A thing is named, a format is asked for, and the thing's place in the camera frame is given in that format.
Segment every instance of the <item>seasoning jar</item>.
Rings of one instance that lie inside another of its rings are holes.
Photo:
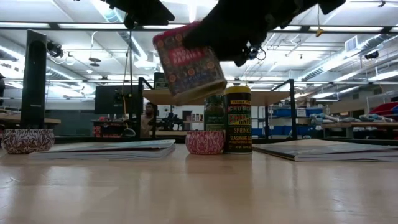
[[[221,95],[206,98],[204,117],[205,131],[224,130],[223,97]]]

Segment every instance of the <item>book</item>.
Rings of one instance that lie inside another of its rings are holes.
[[[120,142],[34,152],[30,159],[160,159],[175,149],[175,140]]]
[[[253,145],[255,151],[293,161],[398,162],[398,146],[378,146],[306,139]]]

